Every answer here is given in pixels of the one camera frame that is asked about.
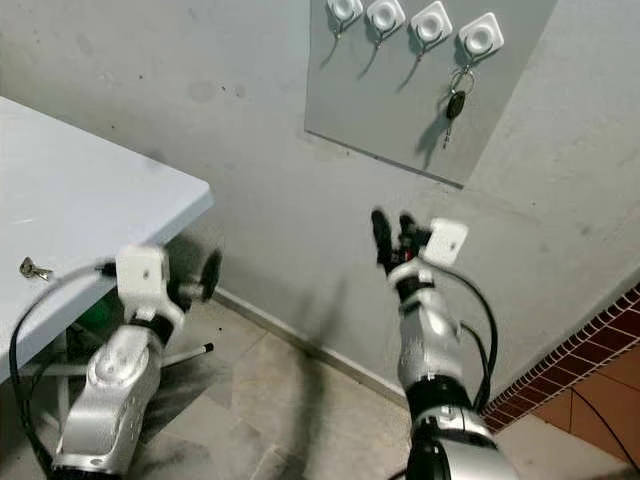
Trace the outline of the black head car key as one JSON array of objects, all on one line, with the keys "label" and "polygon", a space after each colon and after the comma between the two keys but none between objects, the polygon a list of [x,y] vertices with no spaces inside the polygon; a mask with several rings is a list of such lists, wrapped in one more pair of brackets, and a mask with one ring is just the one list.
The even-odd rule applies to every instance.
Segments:
[{"label": "black head car key", "polygon": [[476,84],[475,74],[470,67],[463,67],[454,72],[449,84],[448,99],[445,102],[445,133],[442,150],[448,150],[451,143],[454,120],[465,110],[468,88]]}]

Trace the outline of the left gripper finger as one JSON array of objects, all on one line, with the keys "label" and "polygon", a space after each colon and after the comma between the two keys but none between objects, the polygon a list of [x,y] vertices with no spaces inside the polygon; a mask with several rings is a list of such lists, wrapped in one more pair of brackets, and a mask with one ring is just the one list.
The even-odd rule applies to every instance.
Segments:
[{"label": "left gripper finger", "polygon": [[221,261],[223,261],[223,251],[215,248],[201,266],[200,276],[198,276],[198,298],[201,302],[209,302],[214,296],[215,289],[218,288]]}]

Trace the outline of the white square wall hook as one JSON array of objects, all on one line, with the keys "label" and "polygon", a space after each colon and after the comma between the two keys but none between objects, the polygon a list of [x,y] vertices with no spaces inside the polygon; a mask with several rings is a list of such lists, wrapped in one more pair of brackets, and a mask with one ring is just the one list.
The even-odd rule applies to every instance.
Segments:
[{"label": "white square wall hook", "polygon": [[458,32],[457,41],[466,56],[461,65],[463,70],[474,69],[476,63],[489,58],[506,45],[506,37],[494,12],[481,14],[479,18],[463,26]]},{"label": "white square wall hook", "polygon": [[335,40],[339,40],[343,33],[364,14],[362,0],[325,0],[325,8],[334,22]]},{"label": "white square wall hook", "polygon": [[367,23],[378,35],[374,41],[376,50],[403,26],[406,19],[398,0],[371,0],[371,3],[366,5],[364,13]]},{"label": "white square wall hook", "polygon": [[433,0],[410,18],[410,33],[417,45],[415,61],[451,37],[453,26],[442,0]]}]

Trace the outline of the grey wall board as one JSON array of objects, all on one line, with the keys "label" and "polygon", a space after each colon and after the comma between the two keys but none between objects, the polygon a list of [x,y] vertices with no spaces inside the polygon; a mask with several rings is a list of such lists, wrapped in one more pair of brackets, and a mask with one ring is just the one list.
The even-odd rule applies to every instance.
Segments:
[{"label": "grey wall board", "polygon": [[[365,13],[335,40],[325,0],[310,1],[306,131],[453,186],[474,173],[557,4],[442,0],[453,33],[415,61],[410,18],[433,0],[398,0],[406,19],[379,50]],[[442,150],[449,84],[466,60],[458,32],[486,12],[497,14],[506,45],[474,65],[476,84]]]}]

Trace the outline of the green object under table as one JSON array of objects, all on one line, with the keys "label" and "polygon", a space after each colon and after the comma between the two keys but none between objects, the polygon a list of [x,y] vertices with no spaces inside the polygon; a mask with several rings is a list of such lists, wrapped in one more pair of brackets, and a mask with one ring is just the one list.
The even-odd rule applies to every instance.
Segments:
[{"label": "green object under table", "polygon": [[110,303],[105,298],[93,303],[77,317],[76,325],[93,334],[109,333],[114,325]]}]

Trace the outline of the white plastic folding table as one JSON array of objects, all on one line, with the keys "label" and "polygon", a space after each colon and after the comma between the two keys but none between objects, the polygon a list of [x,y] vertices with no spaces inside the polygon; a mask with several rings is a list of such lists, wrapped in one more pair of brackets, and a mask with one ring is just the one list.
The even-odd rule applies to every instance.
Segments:
[{"label": "white plastic folding table", "polygon": [[206,180],[10,99],[0,101],[0,349],[50,278],[115,259],[128,244],[165,244],[214,205]]}]

